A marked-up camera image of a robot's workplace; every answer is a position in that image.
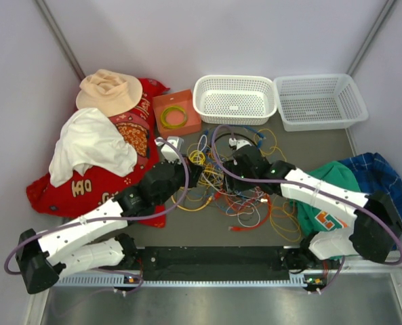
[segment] white plastic bin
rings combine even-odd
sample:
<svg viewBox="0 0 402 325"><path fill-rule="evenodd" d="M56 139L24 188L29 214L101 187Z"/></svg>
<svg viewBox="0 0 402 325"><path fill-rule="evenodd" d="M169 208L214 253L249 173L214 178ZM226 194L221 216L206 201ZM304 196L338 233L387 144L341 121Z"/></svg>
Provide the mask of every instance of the white plastic bin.
<svg viewBox="0 0 402 325"><path fill-rule="evenodd" d="M193 107L206 123L236 125L264 124L277 110L270 79L226 75L200 78Z"/></svg>
<svg viewBox="0 0 402 325"><path fill-rule="evenodd" d="M359 89L347 74L279 77L273 83L286 131L346 129L368 118Z"/></svg>

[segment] red blanket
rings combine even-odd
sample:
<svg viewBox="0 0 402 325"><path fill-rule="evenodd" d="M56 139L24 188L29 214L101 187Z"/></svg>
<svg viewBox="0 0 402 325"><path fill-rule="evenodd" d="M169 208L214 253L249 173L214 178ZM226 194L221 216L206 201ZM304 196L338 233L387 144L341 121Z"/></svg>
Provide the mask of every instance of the red blanket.
<svg viewBox="0 0 402 325"><path fill-rule="evenodd" d="M130 111L109 117L124 140L138 153L138 163L134 171L125 177L119 177L106 169L92 167L84 176L74 172L73 177L58 188L50 184L48 173L26 188L27 197L34 210L59 217L76 218L95 209L124 188L138 183L145 172L159 162L154 142L153 97L169 89L153 79L139 80L143 87L139 104ZM164 211L164 206L155 210L156 213L161 211ZM162 228L165 226L166 217L163 215L139 222Z"/></svg>

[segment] white wall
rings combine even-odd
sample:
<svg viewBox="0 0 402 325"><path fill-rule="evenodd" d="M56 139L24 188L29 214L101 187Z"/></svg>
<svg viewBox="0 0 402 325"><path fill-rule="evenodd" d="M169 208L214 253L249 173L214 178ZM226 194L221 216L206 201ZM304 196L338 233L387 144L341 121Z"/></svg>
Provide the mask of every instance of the white wall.
<svg viewBox="0 0 402 325"><path fill-rule="evenodd" d="M380 152L402 177L402 0L355 80L369 110L369 120L351 130L357 151Z"/></svg>
<svg viewBox="0 0 402 325"><path fill-rule="evenodd" d="M3 271L28 228L59 221L30 207L26 186L48 168L59 130L73 111L78 81L31 0L0 0L0 324L19 325L28 295Z"/></svg>
<svg viewBox="0 0 402 325"><path fill-rule="evenodd" d="M385 0L47 0L86 74L159 79L205 74L345 72Z"/></svg>

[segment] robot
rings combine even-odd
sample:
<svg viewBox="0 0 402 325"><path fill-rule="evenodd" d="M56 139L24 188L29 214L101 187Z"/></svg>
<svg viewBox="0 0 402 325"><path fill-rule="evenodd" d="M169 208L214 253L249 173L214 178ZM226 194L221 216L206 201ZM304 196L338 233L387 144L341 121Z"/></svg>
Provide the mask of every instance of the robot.
<svg viewBox="0 0 402 325"><path fill-rule="evenodd" d="M233 157L223 162L223 167L240 178L231 177L227 173L223 190L244 191L258 186L267 194L300 200L331 213L341 220L344 227L331 232L311 234L303 239L298 248L264 247L258 250L240 248L240 251L237 251L233 247L221 247L192 248L191 251L174 250L178 257L171 256L172 250L169 249L165 254L167 261L170 262L164 268L169 269L170 265L177 263L177 260L186 266L192 265L194 269L200 267L201 261L214 260L217 263L223 261L223 268L226 269L233 263L258 263L261 259L267 259L268 272L278 272L283 276L284 272L287 274L291 269L313 267L320 261L337 256L361 255L364 259L376 263L383 263L386 260L395 242L379 223L359 209L333 198L317 195L317 192L335 194L357 207L367 209L378 216L389 230L399 237L402 233L402 221L388 195L381 192L369 195L347 191L315 179L287 162L277 160L273 164L269 163L257 147L245 140L231 138L229 143L234 149ZM203 167L193 164L187 157L183 157L181 161L181 155L176 153L181 145L182 139L169 137L168 142L161 148L165 161L159 162L146 172L140 183L127 187L97 209L67 223L68 225L80 223L80 226L67 227L66 224L48 234L43 232L46 234L17 250L16 261L27 292L39 293L52 287L63 277L99 267L128 270L149 267L153 270L150 274L157 275L158 266L154 261L157 252L160 251L158 248L138 248L134 240L126 234L102 242L92 242L109 232L126 228L129 221L119 220L119 217L150 215L157 205L164 204L187 181L184 164L188 168L188 187L196 186ZM243 178L274 179L288 183L246 182L241 181ZM113 218L91 222L103 217ZM19 243L36 235L33 229L29 229L20 235ZM142 266L139 263L142 259L148 261L150 265ZM216 275L206 278L218 279Z"/></svg>

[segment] beige hat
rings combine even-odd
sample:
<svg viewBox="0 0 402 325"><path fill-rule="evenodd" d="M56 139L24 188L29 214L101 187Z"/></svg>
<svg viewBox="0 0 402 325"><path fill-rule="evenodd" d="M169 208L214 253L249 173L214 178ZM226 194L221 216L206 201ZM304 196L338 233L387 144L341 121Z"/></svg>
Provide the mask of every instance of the beige hat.
<svg viewBox="0 0 402 325"><path fill-rule="evenodd" d="M96 107L106 116L114 116L136 106L142 98L142 84L133 76L100 69L84 78L76 106Z"/></svg>

